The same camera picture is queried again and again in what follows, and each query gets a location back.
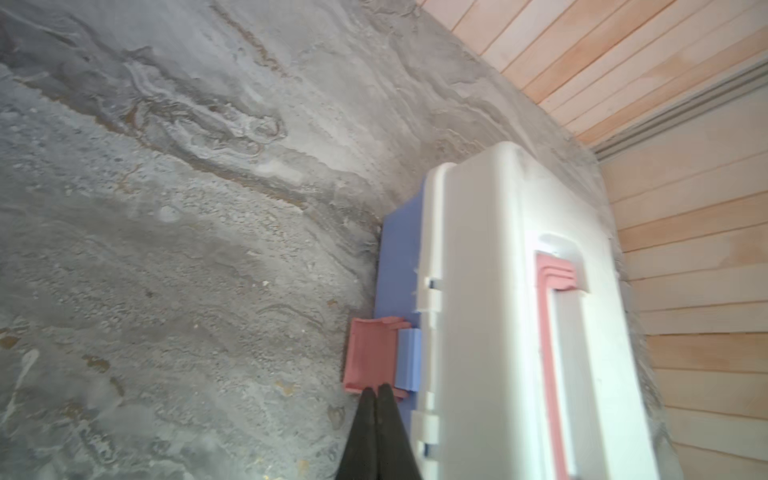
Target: storage box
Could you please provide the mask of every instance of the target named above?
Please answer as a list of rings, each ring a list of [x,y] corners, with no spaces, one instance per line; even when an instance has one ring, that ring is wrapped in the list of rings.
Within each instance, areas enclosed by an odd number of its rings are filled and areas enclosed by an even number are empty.
[[[425,480],[657,478],[608,238],[511,142],[385,219],[375,315],[422,330],[400,407]]]

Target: pink handle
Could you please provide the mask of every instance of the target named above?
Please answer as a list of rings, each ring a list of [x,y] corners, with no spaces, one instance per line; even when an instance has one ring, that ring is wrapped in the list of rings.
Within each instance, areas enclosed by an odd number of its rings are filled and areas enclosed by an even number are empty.
[[[554,472],[557,480],[569,480],[563,445],[563,429],[558,403],[558,384],[554,374],[554,352],[549,321],[549,290],[573,290],[576,288],[576,271],[567,260],[536,255],[538,327],[541,335],[541,366],[544,370],[544,388],[547,403],[549,436],[554,456]]]

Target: wooden wall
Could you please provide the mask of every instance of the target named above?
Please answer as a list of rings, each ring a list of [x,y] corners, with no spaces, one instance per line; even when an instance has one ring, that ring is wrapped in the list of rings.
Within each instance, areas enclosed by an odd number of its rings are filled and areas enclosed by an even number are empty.
[[[687,480],[768,478],[768,88],[602,165]]]
[[[587,145],[768,58],[766,0],[417,0]]]

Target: blue clip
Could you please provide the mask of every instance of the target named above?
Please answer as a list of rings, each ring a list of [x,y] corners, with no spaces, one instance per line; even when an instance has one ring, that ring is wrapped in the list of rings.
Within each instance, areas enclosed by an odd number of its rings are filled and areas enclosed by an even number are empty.
[[[422,378],[422,331],[399,329],[397,331],[397,370],[395,387],[418,392]]]

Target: gray concrete surface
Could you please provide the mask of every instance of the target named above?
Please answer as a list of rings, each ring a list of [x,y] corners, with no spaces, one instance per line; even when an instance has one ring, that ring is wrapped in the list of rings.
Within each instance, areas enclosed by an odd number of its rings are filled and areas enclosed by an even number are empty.
[[[516,141],[612,228],[407,0],[4,0],[0,64],[3,479],[333,476],[380,221],[443,161]]]

